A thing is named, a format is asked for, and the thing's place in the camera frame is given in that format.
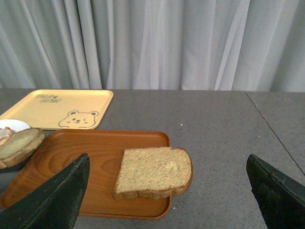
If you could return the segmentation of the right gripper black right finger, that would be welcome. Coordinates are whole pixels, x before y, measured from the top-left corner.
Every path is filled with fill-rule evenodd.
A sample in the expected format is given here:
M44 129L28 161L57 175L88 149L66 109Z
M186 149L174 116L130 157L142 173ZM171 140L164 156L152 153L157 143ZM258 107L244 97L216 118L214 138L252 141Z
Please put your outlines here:
M305 227L305 187L251 154L246 171L252 193L269 229Z

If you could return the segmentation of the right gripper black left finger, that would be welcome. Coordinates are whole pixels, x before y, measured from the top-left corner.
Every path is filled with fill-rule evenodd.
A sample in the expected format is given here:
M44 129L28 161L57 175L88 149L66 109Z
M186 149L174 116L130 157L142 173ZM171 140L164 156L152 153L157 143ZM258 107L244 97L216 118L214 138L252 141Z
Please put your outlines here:
M2 229L72 229L88 185L90 159L80 155L0 213Z

